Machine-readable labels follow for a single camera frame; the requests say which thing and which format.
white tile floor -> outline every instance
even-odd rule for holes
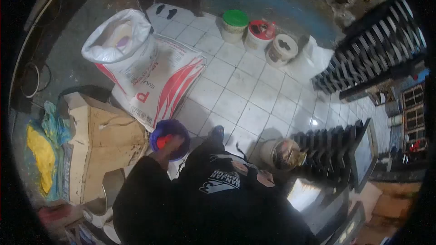
[[[155,14],[159,5],[147,10],[156,31],[203,51],[208,60],[208,67],[174,116],[192,133],[192,141],[201,143],[215,125],[221,124],[226,150],[240,155],[235,147],[239,143],[250,157],[265,140],[309,129],[346,127],[357,119],[372,117],[379,150],[389,145],[384,107],[376,109],[369,98],[343,104],[338,93],[327,96],[303,87],[266,64],[263,53],[246,52],[242,41],[224,42],[215,16],[196,18],[190,11],[176,8],[177,14],[168,20],[168,6],[161,15]]]

red lettering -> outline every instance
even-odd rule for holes
[[[136,94],[136,99],[142,103],[145,103],[145,101],[147,100],[148,94],[150,94],[150,92],[147,92],[147,94],[138,93],[138,94]]]

green lid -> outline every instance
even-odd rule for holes
[[[228,10],[223,14],[222,19],[234,27],[245,27],[248,25],[247,15],[240,10]]]

yellow cloth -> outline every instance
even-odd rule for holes
[[[36,166],[41,173],[40,187],[48,194],[52,187],[53,167],[56,161],[55,153],[47,139],[31,126],[27,126],[27,146],[32,150]]]

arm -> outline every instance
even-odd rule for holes
[[[174,137],[162,150],[141,158],[125,180],[112,206],[123,244],[152,244],[171,236],[173,201],[166,171],[171,152],[182,142]]]

